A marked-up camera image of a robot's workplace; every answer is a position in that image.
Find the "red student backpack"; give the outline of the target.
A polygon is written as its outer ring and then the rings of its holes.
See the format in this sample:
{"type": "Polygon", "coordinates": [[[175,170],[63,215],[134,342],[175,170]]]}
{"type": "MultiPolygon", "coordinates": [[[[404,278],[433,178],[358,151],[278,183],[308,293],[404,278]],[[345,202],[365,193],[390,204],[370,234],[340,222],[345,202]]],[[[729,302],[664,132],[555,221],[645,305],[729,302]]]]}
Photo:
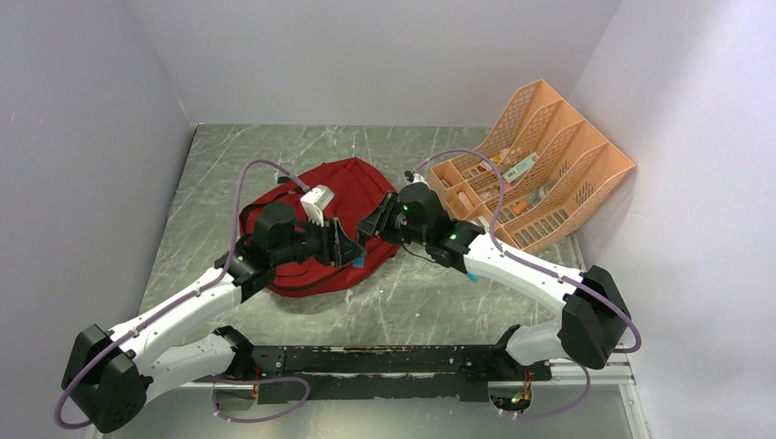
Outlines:
{"type": "Polygon", "coordinates": [[[398,253],[357,238],[357,224],[394,190],[359,158],[324,163],[245,206],[230,269],[250,286],[292,298],[352,288],[398,253]]]}

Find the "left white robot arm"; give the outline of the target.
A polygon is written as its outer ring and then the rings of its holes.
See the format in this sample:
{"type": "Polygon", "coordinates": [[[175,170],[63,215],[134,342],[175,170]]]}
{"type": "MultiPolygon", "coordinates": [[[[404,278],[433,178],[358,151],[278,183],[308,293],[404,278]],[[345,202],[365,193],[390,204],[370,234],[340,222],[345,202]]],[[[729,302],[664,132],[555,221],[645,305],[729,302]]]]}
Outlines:
{"type": "Polygon", "coordinates": [[[184,383],[224,374],[241,380],[253,368],[253,345],[223,329],[183,347],[176,341],[204,321],[246,302],[276,278],[279,267],[314,260],[341,270],[366,253],[367,236],[325,219],[304,202],[307,217],[273,202],[254,225],[195,282],[151,310],[110,329],[84,328],[62,379],[55,422],[64,429],[92,426],[103,434],[131,421],[155,397],[184,383]]]}

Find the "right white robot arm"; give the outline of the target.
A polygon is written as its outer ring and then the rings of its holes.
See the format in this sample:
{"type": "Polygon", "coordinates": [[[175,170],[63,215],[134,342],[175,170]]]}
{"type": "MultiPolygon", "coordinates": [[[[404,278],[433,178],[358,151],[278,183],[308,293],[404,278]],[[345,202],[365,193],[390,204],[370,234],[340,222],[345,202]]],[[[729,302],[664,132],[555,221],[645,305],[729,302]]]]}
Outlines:
{"type": "Polygon", "coordinates": [[[476,223],[450,218],[437,193],[424,183],[387,193],[358,222],[357,231],[360,240],[418,243],[435,263],[491,279],[553,312],[550,321],[506,332],[503,348],[493,356],[494,368],[506,379],[549,359],[603,369],[631,321],[607,270],[591,266],[582,272],[519,251],[476,223]]]}

